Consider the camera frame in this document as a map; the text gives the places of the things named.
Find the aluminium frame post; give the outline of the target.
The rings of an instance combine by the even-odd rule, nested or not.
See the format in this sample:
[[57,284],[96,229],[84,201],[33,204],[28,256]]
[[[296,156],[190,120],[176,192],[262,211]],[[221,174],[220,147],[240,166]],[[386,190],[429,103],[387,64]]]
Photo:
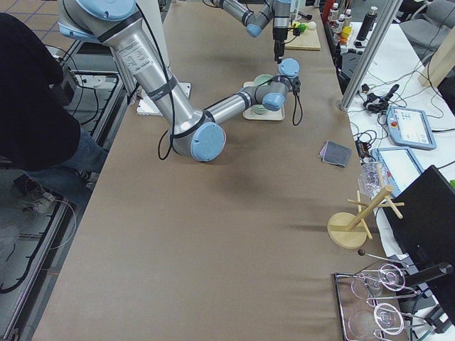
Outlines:
[[394,20],[401,4],[402,1],[389,0],[385,1],[381,6],[377,7],[377,17],[366,38],[368,39],[368,42],[364,47],[364,51],[360,56],[360,60],[358,61],[358,64],[356,65],[356,68],[350,78],[350,82],[348,83],[348,86],[343,93],[343,97],[339,102],[338,106],[340,110],[346,112],[351,105],[357,91],[360,89],[360,84],[366,76],[370,64],[373,61],[376,52],[378,51],[382,40],[387,33],[390,24]]

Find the black water bottle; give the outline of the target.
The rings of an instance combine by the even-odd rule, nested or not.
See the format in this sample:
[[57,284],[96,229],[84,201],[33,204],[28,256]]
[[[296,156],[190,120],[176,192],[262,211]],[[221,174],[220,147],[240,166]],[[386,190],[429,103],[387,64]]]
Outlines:
[[364,41],[367,38],[368,32],[373,27],[373,24],[377,17],[377,12],[378,8],[376,6],[370,7],[361,23],[360,29],[355,38],[357,41]]

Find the clear wine glass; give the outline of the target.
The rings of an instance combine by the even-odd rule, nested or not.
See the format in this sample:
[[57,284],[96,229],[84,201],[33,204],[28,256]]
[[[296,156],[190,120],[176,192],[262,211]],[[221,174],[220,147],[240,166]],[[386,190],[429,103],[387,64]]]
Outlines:
[[373,310],[360,310],[348,319],[348,329],[357,340],[390,340],[404,326],[401,313],[389,303],[379,303]]
[[363,270],[356,274],[351,282],[353,294],[362,299],[379,298],[382,294],[398,292],[404,287],[405,275],[394,264]]

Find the blue teach pendant upper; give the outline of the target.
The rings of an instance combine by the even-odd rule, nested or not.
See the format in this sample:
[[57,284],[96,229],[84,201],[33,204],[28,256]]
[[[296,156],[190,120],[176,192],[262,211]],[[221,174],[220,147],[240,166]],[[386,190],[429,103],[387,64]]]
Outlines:
[[390,106],[386,114],[388,134],[395,145],[431,151],[437,147],[423,110]]

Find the black computer monitor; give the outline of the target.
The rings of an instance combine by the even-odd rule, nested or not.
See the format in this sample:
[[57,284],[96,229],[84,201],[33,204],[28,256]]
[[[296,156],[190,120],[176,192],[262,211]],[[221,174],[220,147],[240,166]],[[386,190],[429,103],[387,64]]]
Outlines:
[[384,213],[395,240],[418,269],[447,262],[454,265],[454,188],[435,167],[426,169],[396,201],[402,218]]

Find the folded grey cloth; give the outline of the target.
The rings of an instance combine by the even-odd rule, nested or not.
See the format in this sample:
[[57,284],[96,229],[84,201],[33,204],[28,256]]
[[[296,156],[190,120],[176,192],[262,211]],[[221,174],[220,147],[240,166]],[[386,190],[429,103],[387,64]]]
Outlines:
[[352,149],[333,141],[325,141],[319,152],[322,162],[345,168],[348,165]]

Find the white toy garlic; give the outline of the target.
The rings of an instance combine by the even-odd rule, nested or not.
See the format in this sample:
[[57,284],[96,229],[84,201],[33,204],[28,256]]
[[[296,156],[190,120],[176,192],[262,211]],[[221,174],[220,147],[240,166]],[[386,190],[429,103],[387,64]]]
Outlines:
[[310,30],[314,30],[316,28],[316,23],[314,21],[310,21],[307,23],[307,28]]

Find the cream serving tray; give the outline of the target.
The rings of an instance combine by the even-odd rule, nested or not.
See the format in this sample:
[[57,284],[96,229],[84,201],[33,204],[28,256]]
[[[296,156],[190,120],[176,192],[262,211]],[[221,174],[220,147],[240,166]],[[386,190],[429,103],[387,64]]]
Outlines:
[[282,121],[285,118],[284,106],[280,110],[272,111],[266,108],[262,100],[246,109],[242,116],[250,121]]

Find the clear plastic cup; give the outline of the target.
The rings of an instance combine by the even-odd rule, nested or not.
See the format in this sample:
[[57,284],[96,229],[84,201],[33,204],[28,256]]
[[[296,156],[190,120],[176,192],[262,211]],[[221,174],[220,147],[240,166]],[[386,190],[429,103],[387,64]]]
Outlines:
[[382,162],[364,163],[358,176],[360,193],[369,198],[375,197],[388,184],[387,173]]

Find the blue teach pendant lower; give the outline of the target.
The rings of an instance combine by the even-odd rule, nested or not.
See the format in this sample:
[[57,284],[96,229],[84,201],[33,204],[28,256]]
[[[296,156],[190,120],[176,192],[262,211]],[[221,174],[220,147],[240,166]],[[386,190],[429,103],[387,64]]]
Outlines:
[[424,172],[413,150],[407,146],[374,148],[371,155],[385,166],[387,179],[394,185],[393,197],[397,197]]

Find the person in black shirt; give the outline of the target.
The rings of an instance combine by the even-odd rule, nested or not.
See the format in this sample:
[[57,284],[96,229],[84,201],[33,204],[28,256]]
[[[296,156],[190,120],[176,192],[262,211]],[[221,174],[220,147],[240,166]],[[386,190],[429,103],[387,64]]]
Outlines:
[[75,205],[91,191],[81,171],[100,173],[107,152],[52,93],[63,70],[38,36],[1,14],[1,156]]

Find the blue teach pendant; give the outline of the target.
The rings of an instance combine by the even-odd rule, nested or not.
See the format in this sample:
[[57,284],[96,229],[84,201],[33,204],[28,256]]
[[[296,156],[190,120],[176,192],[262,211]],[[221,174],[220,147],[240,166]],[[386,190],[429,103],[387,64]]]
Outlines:
[[407,146],[374,148],[371,155],[385,166],[387,179],[394,185],[393,197],[397,197],[424,172],[413,150]]
[[423,110],[390,106],[386,114],[388,134],[395,145],[431,151],[437,147]]

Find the clear wine glass upper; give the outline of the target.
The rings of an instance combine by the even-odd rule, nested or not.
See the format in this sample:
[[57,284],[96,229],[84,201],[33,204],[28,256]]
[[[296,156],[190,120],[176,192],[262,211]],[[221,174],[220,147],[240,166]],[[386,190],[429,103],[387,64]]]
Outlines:
[[394,264],[363,270],[356,274],[351,282],[353,294],[362,299],[379,298],[382,294],[398,292],[404,287],[405,275]]

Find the wooden mug tree stand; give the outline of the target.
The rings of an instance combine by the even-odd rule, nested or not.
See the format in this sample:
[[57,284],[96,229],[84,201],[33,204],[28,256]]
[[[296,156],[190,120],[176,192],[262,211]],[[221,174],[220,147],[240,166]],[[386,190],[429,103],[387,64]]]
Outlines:
[[357,215],[339,212],[328,219],[327,231],[332,241],[345,249],[358,249],[363,246],[368,239],[373,238],[365,218],[376,208],[391,208],[396,216],[402,219],[399,208],[404,207],[405,204],[392,201],[390,198],[392,189],[392,185],[383,186],[369,203],[360,201],[360,191],[358,191],[358,199],[350,201],[358,206]]

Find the wooden cutting board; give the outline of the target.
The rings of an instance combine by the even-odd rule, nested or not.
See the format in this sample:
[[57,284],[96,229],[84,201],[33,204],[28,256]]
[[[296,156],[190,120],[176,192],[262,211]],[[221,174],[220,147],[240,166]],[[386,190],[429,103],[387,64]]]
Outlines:
[[288,40],[285,41],[285,48],[287,50],[320,50],[321,44],[316,28],[314,30],[307,28],[300,33],[296,27],[299,23],[299,21],[291,21],[289,24],[289,35]]

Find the black framed glass rack tray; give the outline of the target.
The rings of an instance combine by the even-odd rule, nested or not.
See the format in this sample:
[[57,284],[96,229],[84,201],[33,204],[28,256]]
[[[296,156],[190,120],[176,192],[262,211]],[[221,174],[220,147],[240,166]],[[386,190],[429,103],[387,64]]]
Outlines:
[[333,275],[342,340],[409,340],[413,332],[421,332],[416,339],[424,340],[434,334],[424,318],[401,312],[396,300],[355,294],[356,280],[350,274]]

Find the clear wine glass lower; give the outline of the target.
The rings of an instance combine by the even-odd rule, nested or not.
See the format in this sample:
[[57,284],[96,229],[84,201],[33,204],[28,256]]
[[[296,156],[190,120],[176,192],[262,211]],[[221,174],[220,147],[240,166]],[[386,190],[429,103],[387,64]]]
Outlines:
[[389,303],[379,303],[373,310],[360,310],[348,319],[348,329],[357,340],[390,340],[404,326],[401,313]]

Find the green toy fruit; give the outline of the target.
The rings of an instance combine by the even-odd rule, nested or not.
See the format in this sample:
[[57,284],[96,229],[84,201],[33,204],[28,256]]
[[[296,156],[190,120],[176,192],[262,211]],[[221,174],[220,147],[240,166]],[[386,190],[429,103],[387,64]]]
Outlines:
[[299,29],[300,33],[303,33],[307,29],[307,25],[305,23],[299,23],[296,27]]

